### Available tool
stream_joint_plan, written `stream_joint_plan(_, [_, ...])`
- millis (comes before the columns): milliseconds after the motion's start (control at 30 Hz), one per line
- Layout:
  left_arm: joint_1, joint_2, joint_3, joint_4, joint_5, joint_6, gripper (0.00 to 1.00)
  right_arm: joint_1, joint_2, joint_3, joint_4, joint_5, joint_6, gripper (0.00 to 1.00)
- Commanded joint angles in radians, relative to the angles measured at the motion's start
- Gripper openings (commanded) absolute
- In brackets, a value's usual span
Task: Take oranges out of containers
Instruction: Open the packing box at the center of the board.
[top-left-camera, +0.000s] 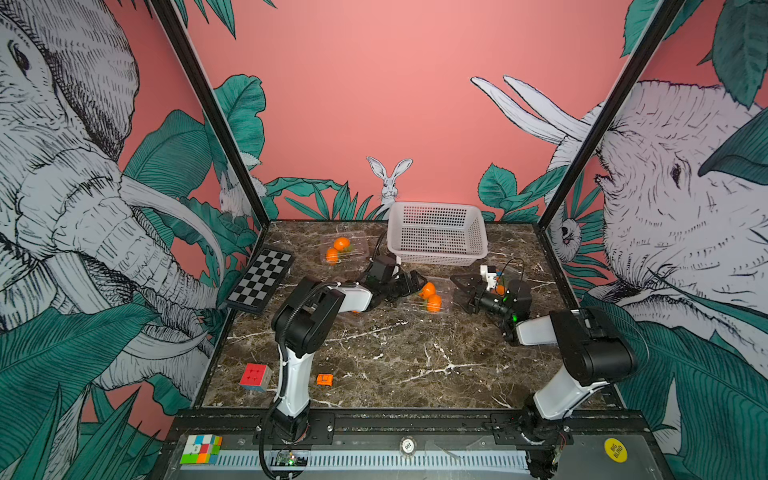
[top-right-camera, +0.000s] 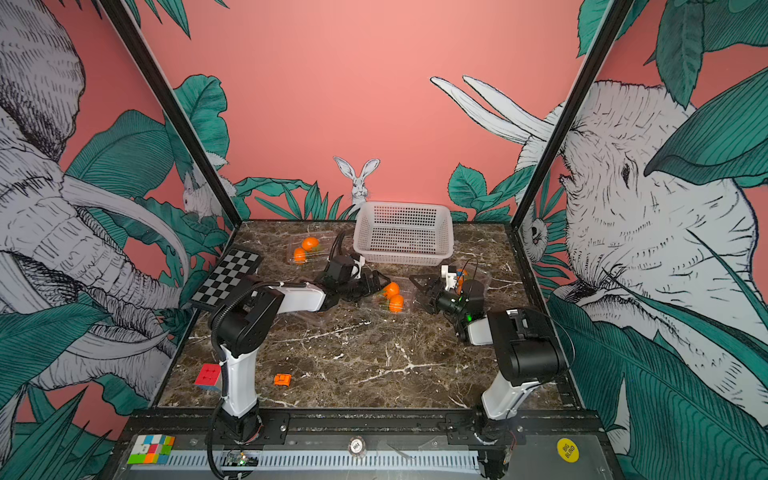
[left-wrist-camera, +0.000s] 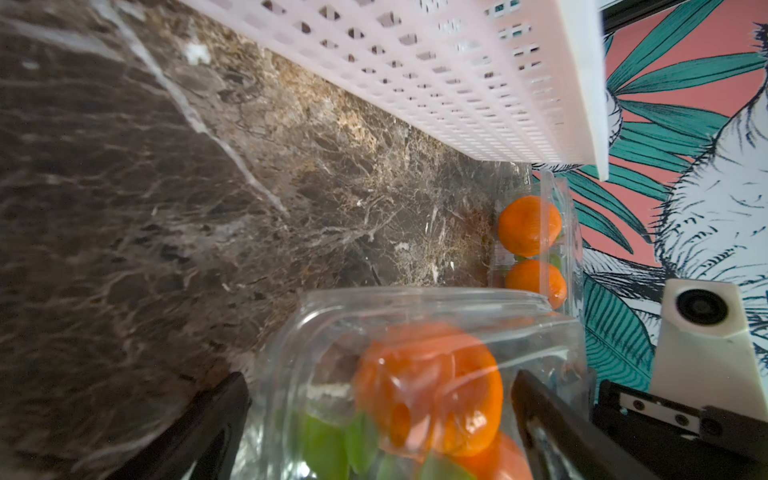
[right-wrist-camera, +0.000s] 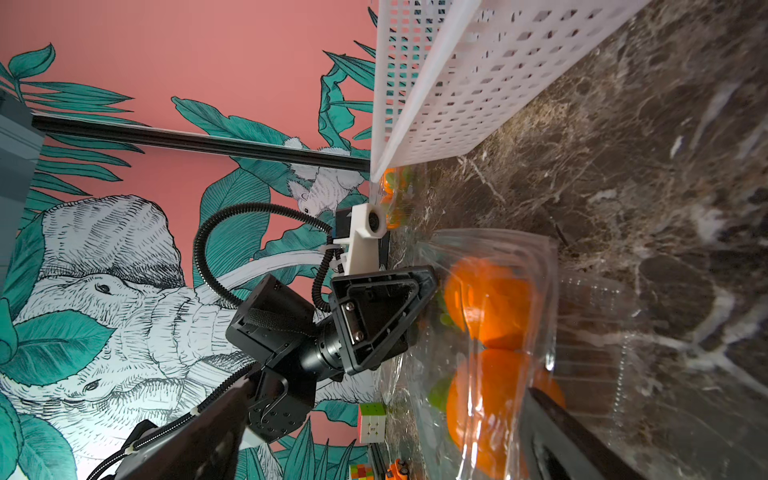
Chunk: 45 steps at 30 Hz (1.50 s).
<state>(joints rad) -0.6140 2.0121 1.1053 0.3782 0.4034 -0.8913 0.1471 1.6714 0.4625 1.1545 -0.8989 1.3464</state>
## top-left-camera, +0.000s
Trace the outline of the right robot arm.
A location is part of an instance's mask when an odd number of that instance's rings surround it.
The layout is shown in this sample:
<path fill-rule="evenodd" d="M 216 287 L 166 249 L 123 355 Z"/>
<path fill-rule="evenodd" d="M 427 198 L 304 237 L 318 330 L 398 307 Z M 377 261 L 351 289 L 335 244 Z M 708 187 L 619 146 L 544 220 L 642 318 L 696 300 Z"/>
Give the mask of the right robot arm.
<path fill-rule="evenodd" d="M 505 341 L 521 346 L 554 345 L 562 366 L 526 401 L 514 423 L 531 443 L 542 443 L 594 393 L 632 375 L 634 350 L 604 311 L 590 307 L 530 316 L 531 285 L 498 272 L 450 277 L 454 303 L 468 314 L 485 312 L 498 321 Z"/>

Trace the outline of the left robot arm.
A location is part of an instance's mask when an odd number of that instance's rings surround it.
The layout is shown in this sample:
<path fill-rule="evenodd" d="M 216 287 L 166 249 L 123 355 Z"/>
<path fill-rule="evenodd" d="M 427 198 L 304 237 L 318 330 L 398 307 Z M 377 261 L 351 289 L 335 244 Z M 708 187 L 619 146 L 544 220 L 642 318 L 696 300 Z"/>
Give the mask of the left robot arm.
<path fill-rule="evenodd" d="M 315 352 L 340 313 L 368 312 L 383 302 L 419 293 L 428 279 L 402 269 L 394 254 L 373 258 L 355 280 L 320 281 L 304 277 L 272 320 L 280 370 L 267 420 L 286 443 L 301 441 L 310 428 L 309 385 Z"/>

